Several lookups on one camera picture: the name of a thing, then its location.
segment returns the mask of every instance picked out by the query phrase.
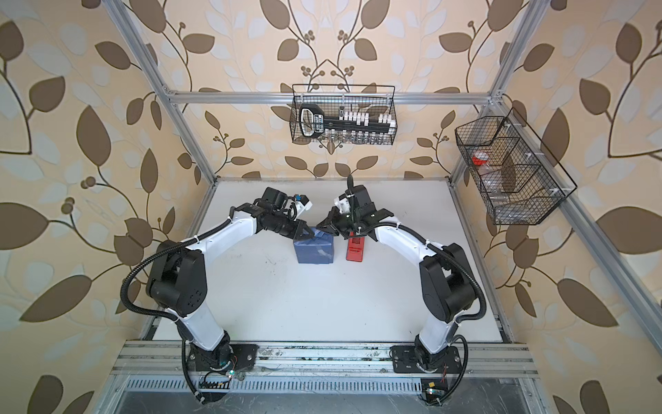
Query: white leaf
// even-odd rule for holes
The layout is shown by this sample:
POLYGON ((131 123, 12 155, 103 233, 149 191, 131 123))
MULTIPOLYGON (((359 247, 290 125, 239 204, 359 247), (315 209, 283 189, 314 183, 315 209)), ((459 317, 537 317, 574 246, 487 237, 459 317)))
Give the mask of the white leaf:
POLYGON ((387 17, 386 21, 386 30, 391 36, 404 38, 404 24, 402 20, 397 17, 387 17))
POLYGON ((250 88, 246 85, 246 82, 238 79, 228 79, 230 87, 235 92, 250 92, 250 88))
POLYGON ((600 45, 588 49, 575 65, 575 75, 587 79, 601 71, 614 56, 611 48, 600 45))
POLYGON ((248 148, 250 148, 250 150, 256 154, 264 155, 267 153, 267 147, 265 147, 263 144, 260 144, 259 142, 249 142, 248 148))
POLYGON ((23 274, 23 285, 33 295, 41 294, 53 280, 55 269, 48 263, 31 262, 23 274))
POLYGON ((234 18, 234 28, 244 28, 246 26, 246 12, 240 11, 234 18))
POLYGON ((575 92, 575 88, 569 85, 564 85, 561 86, 559 89, 556 89, 556 92, 554 92, 554 95, 549 98, 549 102, 547 102, 547 106, 550 109, 556 109, 558 107, 564 106, 566 103, 570 101, 573 97, 573 93, 575 92))
POLYGON ((8 332, 19 326, 21 312, 9 305, 0 305, 0 332, 8 332))
POLYGON ((106 86, 111 82, 111 71, 104 66, 92 66, 92 80, 99 86, 106 86))
POLYGON ((645 3, 646 0, 616 0, 605 12, 602 21, 608 22, 610 20, 619 20, 621 23, 626 23, 634 15, 637 14, 639 8, 645 3))
POLYGON ((620 180, 630 175, 636 166, 637 164, 627 160, 609 160, 604 167, 602 167, 600 174, 598 175, 598 181, 606 185, 618 183, 620 180))
POLYGON ((245 123, 246 130, 251 134, 264 135, 264 130, 262 126, 255 121, 246 121, 245 123))
POLYGON ((593 167, 607 157, 607 134, 600 134, 584 153, 584 166, 593 167))
POLYGON ((577 190, 577 196, 579 197, 579 201, 589 207, 602 207, 604 205, 598 192, 589 185, 580 187, 577 190))
POLYGON ((205 17, 207 18, 209 26, 214 29, 215 32, 220 33, 223 36, 230 36, 230 33, 228 32, 228 26, 225 24, 225 19, 210 11, 205 12, 205 17))
POLYGON ((547 68, 542 74, 542 87, 549 89, 556 85, 556 79, 559 77, 558 68, 547 68))
POLYGON ((32 150, 42 160, 51 164, 58 165, 60 163, 60 151, 48 135, 43 132, 35 132, 32 134, 32 150))
POLYGON ((44 352, 44 360, 47 362, 55 361, 71 351, 78 342, 80 342, 83 337, 83 333, 77 333, 76 335, 65 338, 59 342, 55 342, 53 345, 49 346, 48 349, 44 352))
POLYGON ((561 54, 566 58, 574 56, 586 38, 586 30, 582 25, 574 25, 563 31, 563 43, 561 45, 561 54))
POLYGON ((65 23, 60 27, 60 40, 73 54, 84 55, 87 50, 87 33, 85 29, 73 23, 65 23))
POLYGON ((565 338, 565 344, 579 360, 595 366, 600 364, 598 357, 586 346, 567 337, 565 338))
POLYGON ((262 53, 258 53, 251 58, 250 67, 257 76, 264 73, 264 58, 262 57, 262 53))
POLYGON ((446 22, 446 9, 440 11, 434 16, 428 19, 428 22, 425 24, 424 34, 432 34, 439 30, 444 23, 446 22))
POLYGON ((425 50, 425 57, 428 59, 440 58, 444 52, 445 50, 439 42, 433 42, 425 50))
POLYGON ((639 106, 641 106, 641 91, 635 85, 631 85, 623 96, 618 117, 626 123, 630 123, 637 116, 639 106))
POLYGON ((13 176, 25 181, 41 180, 44 177, 39 165, 26 156, 10 156, 0 159, 0 164, 13 176))
POLYGON ((255 39, 261 37, 267 28, 267 21, 264 18, 255 18, 248 25, 248 38, 255 39))
POLYGON ((282 152, 289 147, 289 143, 283 140, 271 140, 269 146, 271 147, 272 150, 276 152, 282 152))
POLYGON ((59 48, 50 44, 37 42, 28 48, 30 59, 48 73, 65 76, 71 71, 71 62, 59 48))
POLYGON ((83 103, 93 107, 103 105, 101 98, 97 95, 96 92, 94 92, 94 89, 92 89, 86 83, 74 82, 73 85, 71 85, 71 90, 73 91, 73 96, 77 97, 78 100, 83 103))
POLYGON ((391 70, 399 75, 404 70, 404 58, 397 53, 391 54, 391 70))
POLYGON ((406 20, 407 20, 407 25, 408 25, 409 27, 418 27, 418 19, 416 18, 416 14, 415 14, 413 11, 408 10, 408 11, 404 14, 404 16, 405 16, 405 18, 406 18, 406 20))

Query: white table surface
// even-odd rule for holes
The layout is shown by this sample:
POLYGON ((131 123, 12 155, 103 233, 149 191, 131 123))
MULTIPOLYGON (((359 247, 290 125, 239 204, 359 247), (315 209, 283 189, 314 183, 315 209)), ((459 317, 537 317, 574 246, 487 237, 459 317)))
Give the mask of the white table surface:
MULTIPOLYGON (((481 287, 469 244, 444 181, 361 181, 377 209, 442 244, 459 244, 481 287)), ((261 197, 274 187, 313 202, 301 215, 314 226, 326 218, 344 181, 222 181, 201 231, 223 222, 230 206, 261 197)), ((299 264, 292 240, 262 231, 217 258, 207 268, 207 303, 232 340, 411 342, 429 312, 418 266, 369 238, 363 262, 345 260, 347 241, 334 238, 333 264, 299 264)), ((478 310, 475 301, 469 312, 478 310)), ((473 342, 502 342, 488 303, 485 317, 466 321, 458 333, 473 342)), ((162 319, 155 340, 175 340, 175 325, 162 319)))

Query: wallpaper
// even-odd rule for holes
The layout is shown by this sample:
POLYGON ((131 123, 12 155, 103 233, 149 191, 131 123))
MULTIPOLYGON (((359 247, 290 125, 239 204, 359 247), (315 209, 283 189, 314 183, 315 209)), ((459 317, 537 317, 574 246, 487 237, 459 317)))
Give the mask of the wallpaper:
POLYGON ((547 13, 506 97, 562 158, 580 200, 658 303, 661 32, 659 1, 569 1, 547 13))
POLYGON ((486 92, 523 0, 126 0, 170 89, 486 92))
MULTIPOLYGON (((185 236, 208 188, 98 6, 0 1, 6 413, 90 412, 143 323, 118 302, 122 279, 185 236)), ((152 306, 138 279, 129 296, 152 306)))
MULTIPOLYGON (((661 18, 658 1, 553 0, 506 94, 658 300, 661 18)), ((558 412, 658 412, 662 358, 563 214, 497 227, 469 176, 458 188, 558 412)))

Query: wire basket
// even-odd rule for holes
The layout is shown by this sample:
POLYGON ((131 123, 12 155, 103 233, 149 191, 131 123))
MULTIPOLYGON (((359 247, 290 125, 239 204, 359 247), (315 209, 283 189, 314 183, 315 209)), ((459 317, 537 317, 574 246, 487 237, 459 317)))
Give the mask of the wire basket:
POLYGON ((505 117, 482 117, 455 129, 457 147, 495 225, 538 225, 577 188, 542 140, 543 149, 526 143, 518 130, 521 119, 510 110, 505 117), (572 184, 557 182, 543 157, 572 184))
POLYGON ((393 145, 398 130, 395 86, 298 83, 292 90, 290 132, 295 144, 393 145))

